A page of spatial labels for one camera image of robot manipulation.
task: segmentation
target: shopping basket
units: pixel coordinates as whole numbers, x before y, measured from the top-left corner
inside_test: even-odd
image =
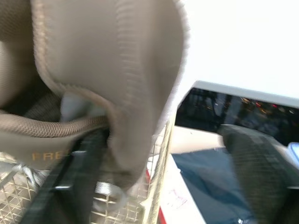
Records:
[[[144,175],[128,192],[127,204],[113,212],[91,212],[92,224],[155,224],[159,213],[159,199],[163,185],[165,165],[169,154],[171,133],[175,118],[167,122],[149,155]],[[0,160],[14,162],[8,154],[1,153]],[[1,181],[8,173],[1,173]],[[23,173],[16,173],[10,181],[2,183],[0,190],[0,224],[17,224],[30,206],[36,191]],[[106,204],[113,203],[108,196],[95,198]]]

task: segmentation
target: white wall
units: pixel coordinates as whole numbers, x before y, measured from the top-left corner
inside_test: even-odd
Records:
[[[299,98],[298,0],[183,0],[186,72],[198,80]]]

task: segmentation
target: metal mesh basket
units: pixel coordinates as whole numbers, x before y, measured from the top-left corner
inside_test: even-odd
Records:
[[[164,179],[165,165],[169,154],[172,128],[175,118],[167,122],[149,155],[144,175],[129,191],[127,204],[118,211],[98,213],[92,211],[92,224],[155,224],[159,212],[159,198]],[[13,162],[13,158],[0,153],[0,160]],[[8,173],[1,173],[2,181]],[[0,224],[17,224],[35,195],[27,177],[17,173],[0,190]],[[95,198],[113,203],[109,197]]]

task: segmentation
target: blue fabric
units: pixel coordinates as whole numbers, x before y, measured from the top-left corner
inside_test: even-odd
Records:
[[[290,159],[294,162],[296,167],[299,169],[299,143],[291,142],[287,149]]]
[[[207,224],[253,220],[225,149],[173,154],[173,158]]]

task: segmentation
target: wire basket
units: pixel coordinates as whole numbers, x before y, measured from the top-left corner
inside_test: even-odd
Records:
[[[170,149],[171,133],[175,117],[167,122],[165,128],[149,155],[144,175],[128,192],[127,204],[112,213],[91,212],[92,224],[155,224],[159,213],[159,198],[164,179],[165,165]],[[0,153],[0,160],[14,162],[9,155]],[[0,174],[0,181],[8,173]],[[17,224],[36,192],[23,173],[17,173],[0,190],[0,224]],[[109,197],[101,196],[95,200],[106,204],[113,203]]]

